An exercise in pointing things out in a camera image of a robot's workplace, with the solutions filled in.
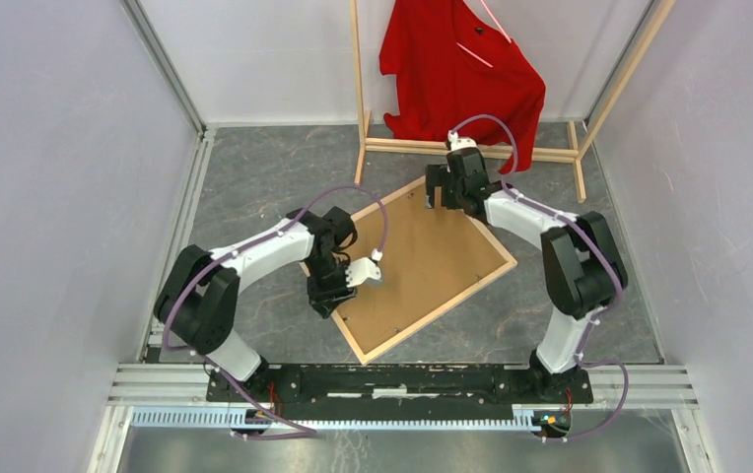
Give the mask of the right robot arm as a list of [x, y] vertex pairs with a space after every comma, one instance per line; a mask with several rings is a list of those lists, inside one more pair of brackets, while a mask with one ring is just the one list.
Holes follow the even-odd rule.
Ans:
[[540, 250], [544, 284], [553, 306], [545, 335], [532, 353], [530, 394], [552, 402], [568, 387], [565, 373], [581, 361], [587, 334], [618, 303], [628, 273], [605, 216], [554, 209], [494, 182], [477, 148], [450, 151], [425, 168], [427, 207], [459, 210], [509, 232]]

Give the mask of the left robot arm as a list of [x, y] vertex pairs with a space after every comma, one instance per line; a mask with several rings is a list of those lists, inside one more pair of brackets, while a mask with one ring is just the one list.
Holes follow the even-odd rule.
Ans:
[[235, 330], [240, 292], [283, 266], [302, 262], [308, 269], [309, 304], [327, 318], [357, 294], [343, 251], [345, 242], [357, 238], [351, 215], [333, 207], [322, 216], [293, 211], [250, 242], [215, 250], [189, 245], [176, 258], [153, 314], [191, 350], [225, 370], [242, 400], [256, 401], [268, 388], [268, 364]]

